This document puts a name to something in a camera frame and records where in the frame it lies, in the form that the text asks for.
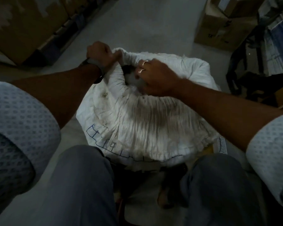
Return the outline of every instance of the wristwatch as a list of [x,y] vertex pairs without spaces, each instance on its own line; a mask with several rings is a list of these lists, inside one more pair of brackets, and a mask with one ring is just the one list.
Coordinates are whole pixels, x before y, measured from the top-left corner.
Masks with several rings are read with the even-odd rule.
[[105,71],[104,71],[104,67],[102,64],[100,64],[99,61],[95,60],[95,59],[92,59],[92,58],[88,58],[86,60],[84,60],[80,66],[83,66],[83,65],[86,65],[86,64],[93,64],[93,65],[96,65],[100,71],[101,71],[101,76],[94,82],[94,84],[98,84],[102,81],[103,77],[105,76]]

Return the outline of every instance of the pallet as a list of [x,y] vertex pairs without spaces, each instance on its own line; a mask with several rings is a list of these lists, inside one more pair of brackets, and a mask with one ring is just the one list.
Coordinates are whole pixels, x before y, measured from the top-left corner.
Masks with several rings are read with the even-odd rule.
[[82,5],[77,13],[70,17],[53,33],[34,53],[23,62],[25,66],[44,67],[54,64],[68,48],[86,24],[101,8],[103,0],[93,0]]

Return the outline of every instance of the gathered fabric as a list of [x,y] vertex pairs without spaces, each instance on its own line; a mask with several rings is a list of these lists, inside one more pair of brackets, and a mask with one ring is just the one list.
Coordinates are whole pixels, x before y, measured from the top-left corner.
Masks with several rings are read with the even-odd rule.
[[156,58],[179,77],[218,90],[209,64],[173,54],[132,53],[124,49],[104,80],[92,85],[78,111],[89,145],[97,146],[112,162],[132,170],[158,169],[193,159],[219,134],[194,110],[172,97],[134,93],[126,86],[121,66]]

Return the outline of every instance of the gray pants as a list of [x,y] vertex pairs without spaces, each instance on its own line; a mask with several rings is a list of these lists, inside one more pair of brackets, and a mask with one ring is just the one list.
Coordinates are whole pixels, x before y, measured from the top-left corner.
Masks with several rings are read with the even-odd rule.
[[[110,163],[98,149],[79,145],[66,150],[34,225],[117,225],[113,179]],[[186,225],[262,225],[257,197],[230,156],[200,158],[180,187],[189,205]]]

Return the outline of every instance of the floor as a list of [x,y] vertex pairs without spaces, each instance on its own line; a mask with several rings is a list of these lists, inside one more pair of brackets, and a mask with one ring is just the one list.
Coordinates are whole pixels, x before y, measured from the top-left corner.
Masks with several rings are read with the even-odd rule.
[[[222,91],[229,92],[225,80],[230,53],[211,47],[194,44],[193,39],[200,13],[206,0],[118,0],[105,4],[97,16],[89,22],[59,60],[40,70],[49,74],[77,67],[86,57],[86,47],[100,40],[111,48],[122,47],[128,51],[148,51],[196,57],[207,61],[211,75]],[[82,129],[73,118],[62,129],[62,141],[38,184],[29,192],[17,196],[0,216],[0,226],[32,225],[30,218],[38,210],[44,198],[47,182],[56,165],[58,155],[76,144],[87,144]],[[243,153],[229,145],[229,153],[241,161],[246,170],[251,170]],[[175,209],[177,218],[170,212],[161,211],[155,204],[158,186],[150,181],[132,196],[126,207],[126,219],[139,225],[181,225],[183,210]],[[136,197],[140,194],[142,202]]]

